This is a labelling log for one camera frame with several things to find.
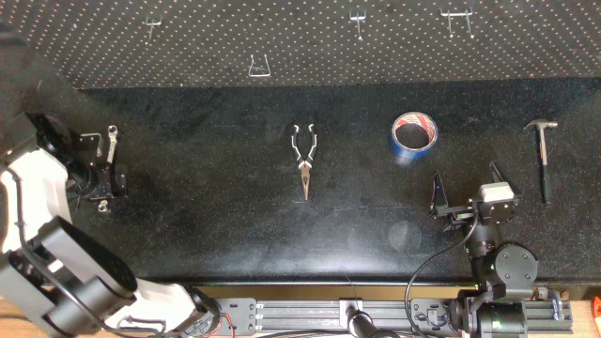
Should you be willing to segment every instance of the wrench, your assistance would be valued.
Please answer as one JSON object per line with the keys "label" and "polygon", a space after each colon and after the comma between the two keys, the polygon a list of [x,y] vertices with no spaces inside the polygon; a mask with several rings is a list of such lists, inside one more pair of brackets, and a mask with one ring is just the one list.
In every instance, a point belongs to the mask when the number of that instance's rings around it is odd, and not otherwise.
{"label": "wrench", "polygon": [[116,129],[116,126],[109,126],[109,140],[111,144],[109,145],[109,154],[106,157],[106,161],[111,164],[113,163],[113,156],[115,155],[117,133],[118,131]]}

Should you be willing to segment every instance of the blue tape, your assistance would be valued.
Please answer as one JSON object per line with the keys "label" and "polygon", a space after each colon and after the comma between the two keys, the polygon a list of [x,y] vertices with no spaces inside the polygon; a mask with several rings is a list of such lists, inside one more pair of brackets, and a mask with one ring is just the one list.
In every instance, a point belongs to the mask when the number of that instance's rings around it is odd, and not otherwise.
{"label": "blue tape", "polygon": [[[424,131],[428,134],[428,144],[421,148],[410,148],[407,146],[403,146],[396,137],[396,131],[407,125],[407,124],[415,124],[424,129]],[[399,116],[393,124],[393,129],[391,131],[391,148],[394,156],[397,158],[403,159],[420,159],[427,155],[432,147],[439,139],[439,128],[434,123],[434,120],[430,118],[430,116],[424,113],[418,112],[410,112],[405,113]]]}

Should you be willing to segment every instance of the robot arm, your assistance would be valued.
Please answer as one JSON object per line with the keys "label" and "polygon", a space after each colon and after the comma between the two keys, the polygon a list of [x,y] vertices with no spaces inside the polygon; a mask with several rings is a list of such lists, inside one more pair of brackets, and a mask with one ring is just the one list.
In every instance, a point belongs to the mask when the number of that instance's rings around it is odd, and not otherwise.
{"label": "robot arm", "polygon": [[114,188],[111,163],[84,165],[44,116],[20,115],[3,135],[0,181],[8,222],[0,294],[51,337],[100,329],[177,336],[206,313],[215,318],[208,329],[218,325],[217,304],[199,290],[135,279],[125,263],[71,224],[68,179],[85,198],[118,196],[124,187]]}

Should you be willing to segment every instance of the black tabletop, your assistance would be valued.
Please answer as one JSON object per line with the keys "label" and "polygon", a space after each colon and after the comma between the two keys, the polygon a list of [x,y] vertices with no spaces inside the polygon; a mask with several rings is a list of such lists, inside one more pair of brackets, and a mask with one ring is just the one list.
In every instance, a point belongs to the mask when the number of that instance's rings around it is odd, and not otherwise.
{"label": "black tabletop", "polygon": [[[428,217],[439,170],[451,205],[490,182],[496,161],[522,190],[501,232],[540,258],[539,283],[601,281],[601,90],[598,79],[319,87],[108,89],[63,115],[80,132],[116,124],[117,160],[130,195],[74,223],[138,277],[194,284],[406,283],[431,254],[458,241]],[[60,114],[60,107],[54,107]],[[393,121],[430,115],[432,152],[394,162]],[[539,188],[535,118],[547,131],[554,204]],[[315,124],[318,150],[309,201],[290,144],[293,124]],[[461,250],[424,270],[420,282],[465,284]]]}

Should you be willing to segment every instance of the pegboard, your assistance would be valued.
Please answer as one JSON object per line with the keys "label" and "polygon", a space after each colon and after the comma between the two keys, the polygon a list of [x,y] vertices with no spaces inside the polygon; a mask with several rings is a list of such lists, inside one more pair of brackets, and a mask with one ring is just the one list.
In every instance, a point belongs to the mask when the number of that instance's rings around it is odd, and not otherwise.
{"label": "pegboard", "polygon": [[[465,17],[451,38],[441,12],[465,10],[473,38]],[[0,0],[0,12],[77,88],[601,76],[598,0]],[[364,13],[359,39],[349,17]],[[251,55],[270,76],[249,76]]]}

